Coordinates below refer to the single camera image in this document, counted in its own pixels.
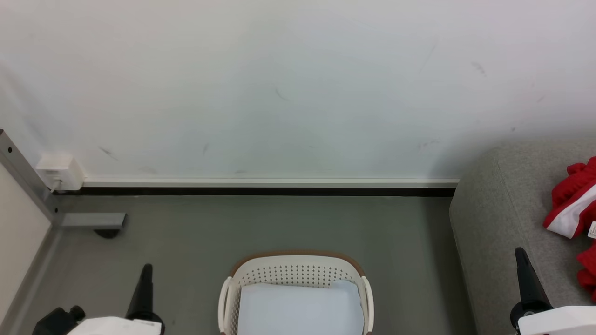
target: black mount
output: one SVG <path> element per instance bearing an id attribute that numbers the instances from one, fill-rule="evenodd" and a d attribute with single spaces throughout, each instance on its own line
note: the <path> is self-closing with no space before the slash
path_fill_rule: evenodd
<path id="1" fill-rule="evenodd" d="M 112 238 L 118 236 L 120 233 L 120 229 L 95 229 L 96 234 L 99 236 L 111 240 Z"/>
<path id="2" fill-rule="evenodd" d="M 128 306 L 126 318 L 129 320 L 139 319 L 162 324 L 163 335 L 166 331 L 166 326 L 162 319 L 153 312 L 153 266 L 145 264 L 141 272 L 141 278 L 136 284 L 135 293 L 132 295 L 131 304 Z"/>
<path id="3" fill-rule="evenodd" d="M 520 318 L 548 311 L 552 309 L 552 306 L 524 248 L 516 248 L 516 262 L 521 301 L 513 306 L 509 318 L 511 325 L 519 334 L 517 322 Z"/>
<path id="4" fill-rule="evenodd" d="M 33 330 L 33 335 L 68 334 L 84 318 L 85 312 L 81 307 L 73 306 L 68 313 L 58 307 L 38 321 Z"/>

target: clothing tag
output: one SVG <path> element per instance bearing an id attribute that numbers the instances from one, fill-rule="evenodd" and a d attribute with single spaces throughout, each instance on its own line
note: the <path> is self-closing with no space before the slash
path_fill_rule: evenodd
<path id="1" fill-rule="evenodd" d="M 596 238 L 596 221 L 592 222 L 590 230 L 588 231 L 588 237 Z"/>

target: white baseboard trim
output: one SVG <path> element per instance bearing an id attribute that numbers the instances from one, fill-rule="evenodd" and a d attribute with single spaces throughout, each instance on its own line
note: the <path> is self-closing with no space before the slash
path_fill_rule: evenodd
<path id="1" fill-rule="evenodd" d="M 321 188 L 454 188 L 459 179 L 400 178 L 86 178 L 84 187 L 321 187 Z"/>

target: red and white garment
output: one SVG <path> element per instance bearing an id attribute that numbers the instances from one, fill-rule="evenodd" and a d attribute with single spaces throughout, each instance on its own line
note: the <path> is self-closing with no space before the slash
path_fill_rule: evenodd
<path id="1" fill-rule="evenodd" d="M 596 221 L 596 157 L 590 158 L 588 164 L 568 166 L 567 173 L 569 176 L 552 190 L 552 212 L 543 226 L 573 238 L 590 229 Z M 585 268 L 578 272 L 579 283 L 596 301 L 596 240 L 578 260 Z"/>

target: metal frame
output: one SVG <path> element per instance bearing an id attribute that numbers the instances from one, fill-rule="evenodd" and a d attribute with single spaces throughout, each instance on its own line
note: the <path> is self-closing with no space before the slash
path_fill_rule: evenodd
<path id="1" fill-rule="evenodd" d="M 6 168 L 53 226 L 122 229 L 125 213 L 63 213 L 56 196 L 50 192 L 3 129 L 0 129 L 0 164 Z"/>

